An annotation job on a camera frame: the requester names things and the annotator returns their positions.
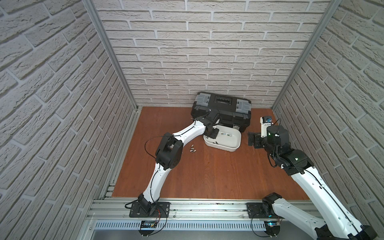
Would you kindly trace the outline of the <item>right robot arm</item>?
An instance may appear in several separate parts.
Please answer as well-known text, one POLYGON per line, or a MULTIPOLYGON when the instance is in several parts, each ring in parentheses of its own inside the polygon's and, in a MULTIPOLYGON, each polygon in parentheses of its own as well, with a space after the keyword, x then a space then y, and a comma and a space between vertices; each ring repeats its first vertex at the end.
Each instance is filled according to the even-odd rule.
POLYGON ((310 198, 321 218, 293 206, 281 195, 271 193, 262 200, 260 213, 283 218, 314 240, 373 240, 373 227, 363 225, 336 197, 320 176, 311 159, 291 147, 289 132, 280 125, 262 125, 261 133, 248 134, 249 145, 264 149, 270 165, 281 168, 310 198))

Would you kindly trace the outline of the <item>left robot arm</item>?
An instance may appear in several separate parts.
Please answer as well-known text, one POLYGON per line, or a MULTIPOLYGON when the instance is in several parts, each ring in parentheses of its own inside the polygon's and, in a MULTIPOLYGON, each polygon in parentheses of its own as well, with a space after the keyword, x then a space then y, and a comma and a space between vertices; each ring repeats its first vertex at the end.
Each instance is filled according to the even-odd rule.
POLYGON ((184 145, 200 135, 215 139, 219 133, 219 129, 216 128, 219 122, 219 111, 209 110, 207 114, 196 117, 191 125, 181 131, 173 134, 165 133, 162 136, 155 153, 154 173, 147 188, 138 197, 141 209, 148 216, 157 210, 162 187, 170 171, 180 162, 184 145))

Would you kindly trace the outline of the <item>white plastic storage box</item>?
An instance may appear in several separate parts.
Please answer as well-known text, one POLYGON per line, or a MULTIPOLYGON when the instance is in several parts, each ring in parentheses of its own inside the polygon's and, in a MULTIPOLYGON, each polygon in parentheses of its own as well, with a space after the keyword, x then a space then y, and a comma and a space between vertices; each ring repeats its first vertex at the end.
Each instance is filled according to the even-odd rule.
POLYGON ((219 129, 219 134, 216 139, 204 136, 204 141, 207 146, 228 152, 234 152, 240 147, 242 135, 239 130, 221 125, 216 126, 216 129, 219 129), (224 136, 222 133, 231 134, 233 136, 224 136))

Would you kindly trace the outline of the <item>black plastic toolbox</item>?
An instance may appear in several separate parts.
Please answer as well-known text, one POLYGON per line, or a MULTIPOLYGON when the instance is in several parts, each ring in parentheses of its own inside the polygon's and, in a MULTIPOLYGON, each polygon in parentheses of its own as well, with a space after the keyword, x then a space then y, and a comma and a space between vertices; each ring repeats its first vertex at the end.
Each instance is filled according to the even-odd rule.
POLYGON ((218 110, 220 125, 235 128, 243 133, 251 123, 252 102, 232 96, 199 92, 193 103, 191 116, 193 118, 206 115, 209 110, 218 110))

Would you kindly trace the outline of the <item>right controller board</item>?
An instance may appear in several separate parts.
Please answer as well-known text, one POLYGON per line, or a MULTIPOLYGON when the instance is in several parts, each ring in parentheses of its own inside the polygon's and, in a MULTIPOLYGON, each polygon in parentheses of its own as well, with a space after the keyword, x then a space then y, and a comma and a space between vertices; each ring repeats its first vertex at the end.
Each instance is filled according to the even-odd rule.
POLYGON ((279 222, 264 222, 265 225, 265 233, 271 237, 277 237, 280 233, 281 226, 279 222))

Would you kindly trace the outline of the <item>controller board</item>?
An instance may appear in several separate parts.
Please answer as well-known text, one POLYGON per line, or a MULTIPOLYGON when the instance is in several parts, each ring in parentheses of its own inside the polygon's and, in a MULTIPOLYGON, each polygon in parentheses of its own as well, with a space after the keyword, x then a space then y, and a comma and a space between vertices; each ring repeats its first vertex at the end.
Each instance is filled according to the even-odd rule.
POLYGON ((154 231, 157 229, 159 221, 143 220, 140 224, 140 230, 142 231, 154 231))
POLYGON ((265 233, 271 237, 277 237, 280 233, 281 226, 279 222, 264 222, 265 225, 265 233))

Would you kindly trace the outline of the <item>left controller board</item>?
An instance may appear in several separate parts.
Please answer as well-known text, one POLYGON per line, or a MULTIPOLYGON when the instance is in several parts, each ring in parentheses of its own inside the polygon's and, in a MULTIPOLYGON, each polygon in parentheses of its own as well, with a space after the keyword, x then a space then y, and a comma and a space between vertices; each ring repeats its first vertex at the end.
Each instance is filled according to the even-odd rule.
POLYGON ((140 224, 140 230, 142 231, 154 231, 157 229, 159 221, 143 220, 140 224))

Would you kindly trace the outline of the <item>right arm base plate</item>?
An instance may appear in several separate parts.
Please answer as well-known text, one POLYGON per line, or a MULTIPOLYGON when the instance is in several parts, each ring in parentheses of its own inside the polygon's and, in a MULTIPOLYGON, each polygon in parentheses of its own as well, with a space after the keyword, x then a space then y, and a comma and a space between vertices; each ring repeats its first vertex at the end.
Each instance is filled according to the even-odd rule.
POLYGON ((282 216, 278 216, 271 204, 268 203, 246 203, 249 218, 266 218, 266 219, 280 219, 282 216))

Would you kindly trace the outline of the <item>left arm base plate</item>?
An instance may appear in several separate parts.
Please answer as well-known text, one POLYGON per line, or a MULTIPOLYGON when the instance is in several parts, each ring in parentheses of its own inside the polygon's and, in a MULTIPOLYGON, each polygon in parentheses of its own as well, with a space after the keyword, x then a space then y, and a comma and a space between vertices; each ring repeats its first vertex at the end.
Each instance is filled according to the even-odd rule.
POLYGON ((157 202, 151 205, 148 209, 143 208, 139 202, 134 202, 129 207, 130 218, 167 218, 170 212, 170 202, 157 202))

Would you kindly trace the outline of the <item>aluminium front rail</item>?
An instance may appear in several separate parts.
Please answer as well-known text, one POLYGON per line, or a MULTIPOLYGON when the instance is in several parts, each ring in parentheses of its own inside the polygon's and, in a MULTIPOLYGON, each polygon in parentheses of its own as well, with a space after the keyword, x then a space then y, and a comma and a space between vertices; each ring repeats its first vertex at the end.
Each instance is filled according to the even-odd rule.
MULTIPOLYGON (((132 198, 107 198, 94 200, 86 214, 86 220, 155 220, 153 217, 130 217, 130 210, 125 204, 132 198)), ((226 200, 226 199, 177 199, 164 198, 169 202, 168 220, 235 220, 249 219, 247 203, 260 203, 260 200, 226 200)))

